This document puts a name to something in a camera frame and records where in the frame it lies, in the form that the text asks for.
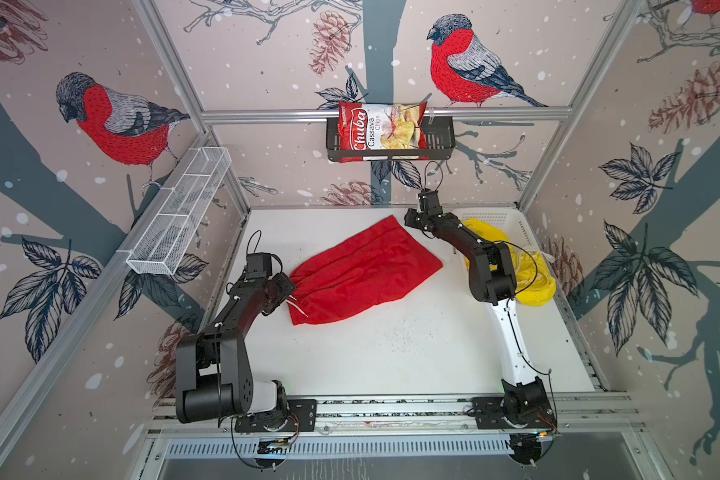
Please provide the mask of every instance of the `chip bag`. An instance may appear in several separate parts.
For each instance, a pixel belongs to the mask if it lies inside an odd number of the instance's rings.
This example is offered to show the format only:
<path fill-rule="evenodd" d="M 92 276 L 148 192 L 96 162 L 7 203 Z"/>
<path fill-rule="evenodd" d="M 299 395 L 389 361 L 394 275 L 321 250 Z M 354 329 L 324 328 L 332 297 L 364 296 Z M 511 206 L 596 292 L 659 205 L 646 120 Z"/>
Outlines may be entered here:
<path fill-rule="evenodd" d="M 419 127 L 427 104 L 338 104 L 340 150 L 406 150 L 426 148 L 427 140 Z M 426 157 L 393 157 L 428 160 Z M 342 158 L 341 162 L 386 160 L 386 157 Z"/>

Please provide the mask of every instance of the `yellow cloth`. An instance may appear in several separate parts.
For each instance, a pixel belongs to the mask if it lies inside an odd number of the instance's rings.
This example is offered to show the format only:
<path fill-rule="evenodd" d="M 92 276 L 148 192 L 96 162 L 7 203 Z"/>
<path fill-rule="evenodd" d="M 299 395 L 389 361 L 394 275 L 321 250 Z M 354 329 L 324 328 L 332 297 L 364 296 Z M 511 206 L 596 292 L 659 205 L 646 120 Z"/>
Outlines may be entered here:
<path fill-rule="evenodd" d="M 470 218 L 461 222 L 475 232 L 477 235 L 496 242 L 499 240 L 509 241 L 509 237 L 499 230 L 498 228 L 486 224 L 483 221 L 475 218 Z M 557 290 L 557 283 L 547 268 L 547 262 L 544 261 L 544 257 L 539 252 L 530 252 L 533 256 L 533 260 L 528 257 L 524 252 L 515 252 L 512 245 L 509 245 L 510 252 L 512 253 L 512 266 L 515 269 L 515 275 L 518 278 L 518 290 L 524 289 L 534 279 L 536 274 L 536 267 L 534 266 L 534 260 L 539 268 L 539 273 L 536 276 L 536 281 L 533 285 L 518 293 L 518 301 L 528 306 L 542 306 L 552 300 L 552 297 Z M 469 269 L 469 260 L 464 259 Z M 491 270 L 496 270 L 495 266 L 490 267 Z"/>

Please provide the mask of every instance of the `white dot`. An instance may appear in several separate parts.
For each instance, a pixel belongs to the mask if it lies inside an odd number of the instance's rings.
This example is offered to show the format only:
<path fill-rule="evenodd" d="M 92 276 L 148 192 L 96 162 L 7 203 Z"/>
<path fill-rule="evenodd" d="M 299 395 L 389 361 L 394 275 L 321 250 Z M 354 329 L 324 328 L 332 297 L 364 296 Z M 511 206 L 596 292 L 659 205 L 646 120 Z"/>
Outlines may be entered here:
<path fill-rule="evenodd" d="M 100 373 L 97 373 L 96 375 L 89 378 L 88 381 L 85 383 L 85 388 L 89 390 L 95 390 L 99 388 L 99 384 L 101 383 L 101 377 L 102 375 Z"/>

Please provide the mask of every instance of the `white wire mesh basket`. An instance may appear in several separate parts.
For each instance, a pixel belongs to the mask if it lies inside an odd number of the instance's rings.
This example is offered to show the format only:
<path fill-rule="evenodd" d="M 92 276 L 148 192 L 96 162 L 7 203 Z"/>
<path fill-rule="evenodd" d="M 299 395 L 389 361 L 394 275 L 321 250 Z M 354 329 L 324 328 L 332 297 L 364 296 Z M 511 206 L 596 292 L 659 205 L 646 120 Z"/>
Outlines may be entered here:
<path fill-rule="evenodd" d="M 137 274 L 173 275 L 230 168 L 225 148 L 202 147 L 152 219 L 126 263 Z"/>

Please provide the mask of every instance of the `mounting plate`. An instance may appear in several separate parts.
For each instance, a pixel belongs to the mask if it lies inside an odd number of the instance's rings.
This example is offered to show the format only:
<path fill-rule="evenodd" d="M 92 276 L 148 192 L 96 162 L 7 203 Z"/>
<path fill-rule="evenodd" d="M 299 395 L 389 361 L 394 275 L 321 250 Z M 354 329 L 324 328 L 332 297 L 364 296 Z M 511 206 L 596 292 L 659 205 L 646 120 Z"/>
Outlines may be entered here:
<path fill-rule="evenodd" d="M 315 431 L 315 417 L 317 413 L 317 400 L 288 400 L 288 409 L 298 417 L 300 432 Z M 274 433 L 264 428 L 264 423 L 252 417 L 240 417 L 235 422 L 236 433 Z M 278 432 L 295 432 L 296 424 L 291 418 L 286 420 L 284 427 Z"/>

